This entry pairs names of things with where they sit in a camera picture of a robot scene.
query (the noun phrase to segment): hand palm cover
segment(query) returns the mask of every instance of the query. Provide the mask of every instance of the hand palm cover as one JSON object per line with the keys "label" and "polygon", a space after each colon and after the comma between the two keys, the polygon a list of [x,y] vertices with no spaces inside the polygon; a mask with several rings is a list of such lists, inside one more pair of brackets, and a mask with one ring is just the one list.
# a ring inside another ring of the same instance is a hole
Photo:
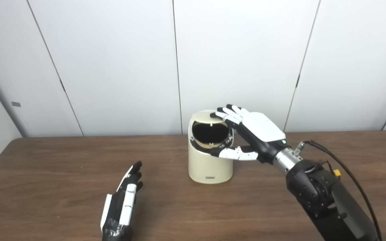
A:
{"label": "hand palm cover", "polygon": [[214,148],[211,155],[235,160],[256,160],[272,163],[273,157],[281,149],[289,147],[285,134],[267,116],[249,112],[245,108],[227,105],[218,108],[211,117],[223,119],[250,144],[237,148]]}

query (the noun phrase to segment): white finger segment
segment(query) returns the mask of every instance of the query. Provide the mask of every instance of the white finger segment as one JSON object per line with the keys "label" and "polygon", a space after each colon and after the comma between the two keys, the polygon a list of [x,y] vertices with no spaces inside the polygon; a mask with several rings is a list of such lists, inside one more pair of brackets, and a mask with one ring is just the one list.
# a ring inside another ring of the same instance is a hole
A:
{"label": "white finger segment", "polygon": [[240,160],[240,161],[253,161],[257,160],[258,154],[256,152],[248,152],[245,153],[241,150],[241,147],[237,147],[236,149],[224,148],[219,156],[221,158]]}
{"label": "white finger segment", "polygon": [[226,108],[226,107],[223,107],[222,109],[225,113],[227,113],[228,115],[232,116],[233,118],[237,119],[238,121],[242,121],[242,117],[238,114],[236,114],[234,111],[232,111],[231,109],[229,108]]}

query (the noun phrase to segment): robotic hand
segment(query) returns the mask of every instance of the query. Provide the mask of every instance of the robotic hand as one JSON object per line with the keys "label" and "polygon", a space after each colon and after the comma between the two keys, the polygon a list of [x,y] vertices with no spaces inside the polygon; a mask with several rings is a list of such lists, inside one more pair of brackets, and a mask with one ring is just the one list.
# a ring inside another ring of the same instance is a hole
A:
{"label": "robotic hand", "polygon": [[114,194],[107,194],[101,218],[102,241],[132,241],[133,231],[130,226],[132,211],[136,202],[136,193],[143,183],[138,161],[126,172]]}
{"label": "robotic hand", "polygon": [[223,119],[250,146],[213,148],[210,154],[235,160],[258,159],[276,166],[325,241],[378,241],[378,226],[375,229],[340,179],[323,168],[322,162],[299,156],[306,142],[292,150],[285,134],[264,114],[234,105],[218,108],[211,117]]}

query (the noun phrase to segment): white robotic hand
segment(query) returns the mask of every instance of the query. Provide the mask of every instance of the white robotic hand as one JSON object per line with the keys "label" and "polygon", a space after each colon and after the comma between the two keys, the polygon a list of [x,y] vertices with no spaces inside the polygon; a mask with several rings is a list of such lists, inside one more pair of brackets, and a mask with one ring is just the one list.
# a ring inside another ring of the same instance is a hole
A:
{"label": "white robotic hand", "polygon": [[211,155],[234,160],[256,160],[272,163],[273,157],[288,144],[285,134],[267,116],[258,112],[249,112],[235,105],[218,108],[211,117],[223,119],[237,131],[250,146],[237,148],[214,148]]}
{"label": "white robotic hand", "polygon": [[142,174],[139,169],[142,162],[133,164],[126,172],[114,194],[105,199],[101,217],[103,241],[131,241],[133,230],[130,226],[136,193],[142,188],[139,181]]}

